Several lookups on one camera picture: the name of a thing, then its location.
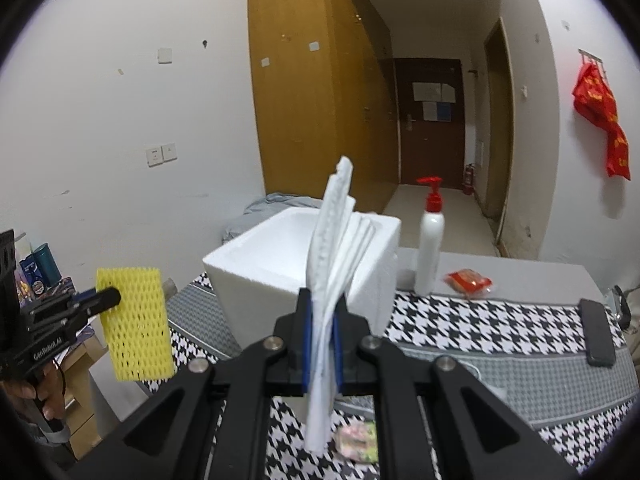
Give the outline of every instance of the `small snack package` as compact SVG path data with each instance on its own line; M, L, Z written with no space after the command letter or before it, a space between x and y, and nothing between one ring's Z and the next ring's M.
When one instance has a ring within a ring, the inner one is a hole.
M464 294L467 298L476 298L489 292L492 281L471 269L462 269L447 274L445 281L455 291Z
M375 422L356 420L338 429L335 447L343 457L355 462L373 464L378 461L378 436Z

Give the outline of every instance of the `person's hand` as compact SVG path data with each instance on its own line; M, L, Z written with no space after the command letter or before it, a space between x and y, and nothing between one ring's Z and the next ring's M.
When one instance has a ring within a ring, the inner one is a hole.
M44 379L37 388L25 381L0 381L0 386L5 390L9 400L16 410L24 413L23 399L35 399L45 401L42 414L47 420L52 418L64 418L65 397L62 395L62 377L53 364L48 363L44 367Z

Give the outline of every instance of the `red snack packet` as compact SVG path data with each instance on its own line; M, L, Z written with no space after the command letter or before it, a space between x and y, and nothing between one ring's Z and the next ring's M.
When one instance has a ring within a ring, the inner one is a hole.
M467 297L482 294L493 283L489 278L471 269L462 269L447 274L445 281L449 283L454 290L461 292Z

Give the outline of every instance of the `yellow foam net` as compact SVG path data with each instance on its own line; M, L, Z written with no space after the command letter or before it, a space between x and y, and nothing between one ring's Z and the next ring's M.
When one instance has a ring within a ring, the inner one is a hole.
M119 381L167 379L175 373L158 269L98 269L96 290L114 286L120 304L100 314Z

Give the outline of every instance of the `white wall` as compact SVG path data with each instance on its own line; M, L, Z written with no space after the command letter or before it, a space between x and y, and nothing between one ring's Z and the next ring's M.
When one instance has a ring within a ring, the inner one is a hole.
M476 131L484 142L476 189L486 195L490 152L490 108L484 41L502 17L510 51L514 96L513 168L502 241L510 255L537 259L556 185L558 166L558 85L544 15L538 0L485 0L472 32L476 83ZM520 89L527 86L528 98Z
M640 281L640 70L636 54L598 0L540 0L558 70L558 177L540 258L582 264L598 286ZM633 180L605 172L606 134L573 108L578 48L604 61L630 150Z
M415 23L391 27L394 57L435 57L459 59L465 94L465 164L476 160L475 78L471 70L471 51L466 32L429 28Z
M47 0L0 75L0 139L0 228L47 241L79 288L101 266L185 285L264 193L246 0ZM178 160L148 168L166 142Z

